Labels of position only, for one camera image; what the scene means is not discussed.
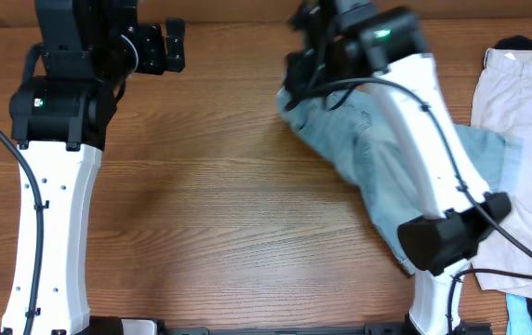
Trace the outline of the light blue cloth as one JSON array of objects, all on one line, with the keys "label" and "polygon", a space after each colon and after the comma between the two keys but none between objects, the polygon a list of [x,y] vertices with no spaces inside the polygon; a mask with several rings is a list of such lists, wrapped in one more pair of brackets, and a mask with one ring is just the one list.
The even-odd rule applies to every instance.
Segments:
[{"label": "light blue cloth", "polygon": [[507,294],[506,302],[509,317],[506,335],[532,335],[532,320],[527,310],[526,298]]}]

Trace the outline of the light blue denim shorts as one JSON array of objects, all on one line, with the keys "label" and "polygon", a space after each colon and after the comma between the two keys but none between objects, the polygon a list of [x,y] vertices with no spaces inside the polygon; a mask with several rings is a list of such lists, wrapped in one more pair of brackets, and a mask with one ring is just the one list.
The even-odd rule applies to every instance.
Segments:
[{"label": "light blue denim shorts", "polygon": [[[327,103],[304,100],[288,111],[290,94],[281,89],[276,104],[293,132],[359,188],[372,224],[412,275],[416,267],[400,245],[397,228],[421,215],[413,178],[390,124],[371,97],[354,91],[338,109],[329,111],[327,107],[342,95],[335,92]],[[510,193],[518,179],[522,142],[476,127],[456,125],[455,130],[490,191]]]}]

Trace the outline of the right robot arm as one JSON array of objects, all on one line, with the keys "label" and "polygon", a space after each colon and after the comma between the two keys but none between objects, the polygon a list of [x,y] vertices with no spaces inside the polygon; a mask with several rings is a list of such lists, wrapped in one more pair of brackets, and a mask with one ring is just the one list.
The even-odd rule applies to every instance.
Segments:
[{"label": "right robot arm", "polygon": [[420,214],[397,230],[417,269],[415,299],[403,323],[366,332],[489,333],[488,324],[460,319],[459,297],[464,272],[510,214],[511,200],[492,192],[467,156],[419,17],[367,1],[304,1],[289,23],[304,35],[304,49],[286,58],[291,104],[366,87],[397,137],[419,199]]}]

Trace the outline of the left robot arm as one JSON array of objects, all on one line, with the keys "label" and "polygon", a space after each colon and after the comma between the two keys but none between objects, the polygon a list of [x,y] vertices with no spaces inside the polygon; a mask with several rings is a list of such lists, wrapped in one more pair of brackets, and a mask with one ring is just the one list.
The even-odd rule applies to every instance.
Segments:
[{"label": "left robot arm", "polygon": [[94,316],[86,294],[91,196],[107,127],[134,73],[184,69],[185,23],[141,24],[134,1],[37,0],[4,142],[20,166],[17,257],[3,334],[166,332],[155,318]]}]

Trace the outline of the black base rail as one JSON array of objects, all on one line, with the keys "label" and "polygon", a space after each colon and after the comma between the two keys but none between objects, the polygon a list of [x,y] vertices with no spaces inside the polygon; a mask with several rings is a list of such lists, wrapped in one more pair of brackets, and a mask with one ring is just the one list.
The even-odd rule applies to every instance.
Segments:
[{"label": "black base rail", "polygon": [[361,327],[335,328],[250,328],[208,329],[168,328],[163,320],[122,320],[125,335],[407,335],[418,334],[407,322],[366,324]]}]

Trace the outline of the black garment top right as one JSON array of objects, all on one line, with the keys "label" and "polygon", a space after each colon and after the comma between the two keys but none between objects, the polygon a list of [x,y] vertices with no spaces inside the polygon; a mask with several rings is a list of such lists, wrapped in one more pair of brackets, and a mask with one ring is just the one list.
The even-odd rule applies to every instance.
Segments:
[{"label": "black garment top right", "polygon": [[494,49],[532,50],[532,39],[523,35],[503,38],[494,45]]}]

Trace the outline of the beige cotton shorts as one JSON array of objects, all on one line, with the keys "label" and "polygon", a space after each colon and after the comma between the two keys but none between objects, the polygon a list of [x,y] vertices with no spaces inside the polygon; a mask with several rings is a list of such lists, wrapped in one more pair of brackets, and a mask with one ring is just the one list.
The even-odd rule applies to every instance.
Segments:
[{"label": "beige cotton shorts", "polygon": [[[490,48],[472,101],[474,127],[497,132],[522,146],[510,154],[514,164],[499,186],[508,193],[512,212],[502,227],[532,250],[532,50]],[[482,289],[532,298],[532,259],[499,233],[480,245],[473,266],[503,271],[477,276]]]}]

